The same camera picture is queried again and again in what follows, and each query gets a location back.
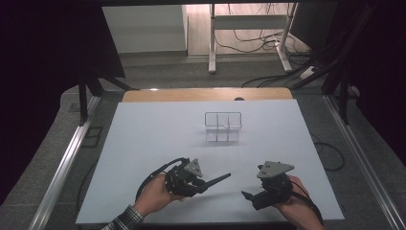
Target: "aluminum rail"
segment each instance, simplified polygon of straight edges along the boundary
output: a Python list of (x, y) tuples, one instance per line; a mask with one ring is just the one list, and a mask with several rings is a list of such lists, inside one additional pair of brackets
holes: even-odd
[(376, 175), (376, 172), (374, 171), (370, 161), (368, 160), (367, 155), (359, 145), (350, 126), (347, 126), (341, 119), (338, 113), (338, 106), (334, 101), (334, 96), (324, 96), (324, 99), (338, 127), (340, 127), (341, 132), (344, 134), (344, 138), (346, 139), (347, 144), (349, 145), (351, 152), (353, 153), (355, 160), (359, 168), (361, 169), (362, 174), (364, 174), (373, 194), (376, 197), (376, 200), (378, 201), (378, 204), (382, 208), (382, 211), (385, 214), (388, 222), (391, 224), (392, 229), (406, 230), (406, 226), (402, 217), (397, 211), (397, 208), (395, 207), (395, 204), (392, 201), (388, 191), (385, 189), (382, 182)]
[(86, 132), (93, 120), (94, 112), (99, 101), (100, 98), (98, 97), (92, 97), (92, 99), (90, 100), (88, 106), (89, 117), (83, 126), (78, 126), (78, 128), (76, 129), (75, 134), (72, 137), (72, 140), (69, 143), (69, 146), (62, 157), (62, 160), (60, 161), (54, 178), (52, 179), (51, 184), (48, 187), (47, 192), (45, 193), (45, 196), (42, 198), (42, 201), (39, 204), (33, 221), (28, 228), (29, 230), (40, 230), (45, 228), (48, 219), (50, 218), (52, 211), (54, 210), (57, 198), (59, 197), (63, 185), (65, 184), (66, 178), (68, 177), (69, 171), (74, 163), (75, 157), (79, 151), (80, 144), (83, 141), (83, 138), (86, 135)]

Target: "gray plastic part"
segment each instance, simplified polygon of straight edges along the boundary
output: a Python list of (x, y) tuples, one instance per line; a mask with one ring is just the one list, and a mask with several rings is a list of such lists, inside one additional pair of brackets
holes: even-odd
[(260, 169), (257, 178), (272, 178), (282, 173), (295, 169), (292, 165), (286, 165), (280, 162), (265, 161)]
[(200, 170), (199, 160), (196, 158), (191, 161), (188, 165), (184, 168), (187, 172), (192, 173), (196, 176), (202, 177), (202, 171)]

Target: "transparent container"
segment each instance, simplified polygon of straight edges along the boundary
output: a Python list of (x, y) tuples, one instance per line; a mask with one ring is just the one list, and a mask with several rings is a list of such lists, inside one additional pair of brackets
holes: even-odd
[(242, 128), (240, 112), (207, 112), (206, 141), (237, 142)]

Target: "white tabletop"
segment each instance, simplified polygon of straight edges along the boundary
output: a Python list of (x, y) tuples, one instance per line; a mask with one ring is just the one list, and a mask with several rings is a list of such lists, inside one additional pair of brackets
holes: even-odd
[[(240, 112), (238, 142), (207, 142), (206, 112)], [(322, 163), (295, 100), (182, 103), (120, 103), (78, 224), (107, 223), (122, 213), (142, 181), (178, 157), (199, 159), (202, 179), (232, 175), (202, 195), (175, 201), (149, 215), (149, 223), (285, 221), (274, 208), (256, 211), (241, 190), (263, 189), (257, 165), (295, 166), (324, 219), (343, 219)]]

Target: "right hand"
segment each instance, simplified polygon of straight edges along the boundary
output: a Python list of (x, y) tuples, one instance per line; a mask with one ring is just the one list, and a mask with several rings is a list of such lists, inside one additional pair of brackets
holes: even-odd
[[(288, 175), (287, 177), (290, 181), (293, 181), (301, 186), (305, 191), (304, 193), (304, 191), (302, 191), (297, 185), (292, 183), (294, 192), (303, 196), (308, 195), (307, 189), (298, 177), (292, 175)], [(326, 230), (326, 228), (320, 223), (313, 210), (311, 210), (310, 207), (299, 198), (291, 196), (286, 202), (277, 203), (274, 205), (274, 207), (277, 208), (289, 222), (295, 224), (295, 226), (300, 229)]]
[(165, 186), (165, 175), (160, 173), (147, 183), (140, 197), (135, 201), (134, 209), (145, 218), (147, 215), (165, 208), (174, 200), (182, 198), (180, 195), (168, 192)]

